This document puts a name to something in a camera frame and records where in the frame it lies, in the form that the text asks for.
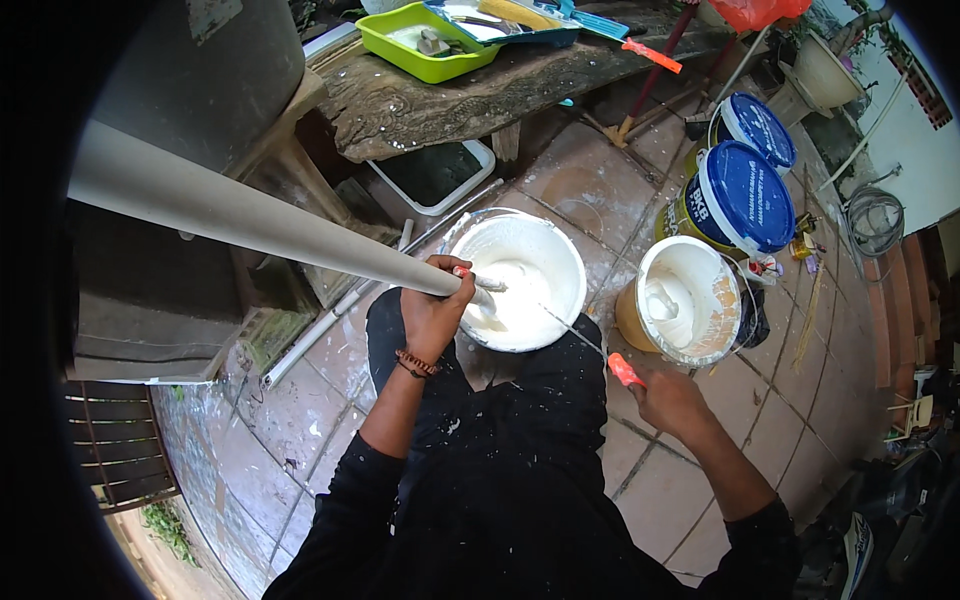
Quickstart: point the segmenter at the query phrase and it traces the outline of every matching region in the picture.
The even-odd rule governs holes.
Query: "hand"
[[[430,256],[426,264],[448,273],[454,267],[469,269],[473,266],[468,260],[444,254]],[[404,288],[400,292],[400,314],[407,332],[407,351],[431,365],[436,364],[457,332],[460,318],[464,316],[474,291],[473,276],[464,277],[460,289],[449,298]]]
[[[720,427],[692,377],[673,369],[635,367],[635,371],[647,384],[646,389],[635,383],[630,386],[643,420],[684,444]]]

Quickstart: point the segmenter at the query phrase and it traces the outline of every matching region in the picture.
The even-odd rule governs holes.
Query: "orange handle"
[[[616,378],[620,380],[620,383],[623,384],[624,387],[631,383],[638,383],[643,386],[644,389],[647,387],[647,384],[643,383],[643,379],[636,376],[634,368],[627,364],[627,361],[624,360],[619,352],[611,354],[607,358],[607,364],[610,365],[610,370],[613,371],[613,374],[616,375]]]
[[[620,48],[623,50],[631,50],[633,52],[636,52],[642,57],[650,59],[656,64],[664,68],[670,69],[674,73],[680,73],[680,70],[684,68],[682,64],[666,56],[664,53],[657,52],[656,50],[651,50],[650,48],[647,48],[643,44],[633,41],[629,37],[627,38],[627,41],[625,41],[623,45],[620,46]]]

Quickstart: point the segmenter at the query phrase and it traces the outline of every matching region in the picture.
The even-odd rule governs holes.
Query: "blue lid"
[[[797,147],[786,128],[770,109],[757,98],[742,91],[730,97],[733,115],[740,129],[754,141],[774,166],[789,169],[797,162]]]
[[[793,239],[796,215],[777,170],[755,148],[734,140],[714,146],[705,160],[713,196],[742,237],[776,252]]]

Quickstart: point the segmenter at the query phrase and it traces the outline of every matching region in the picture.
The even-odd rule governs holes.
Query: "black shirt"
[[[727,523],[731,550],[688,588],[633,545],[616,506],[578,485],[563,454],[435,452],[398,510],[406,461],[356,435],[330,493],[317,496],[300,552],[264,598],[790,597],[801,564],[779,499]]]

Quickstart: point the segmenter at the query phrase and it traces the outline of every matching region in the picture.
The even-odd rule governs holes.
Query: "coiled hose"
[[[869,280],[863,272],[863,259],[880,258],[903,238],[903,204],[893,194],[873,187],[874,183],[898,172],[894,169],[881,178],[867,181],[857,187],[844,204],[842,230],[848,246],[856,254],[856,270],[867,283],[880,283],[890,275],[890,269],[876,281]]]

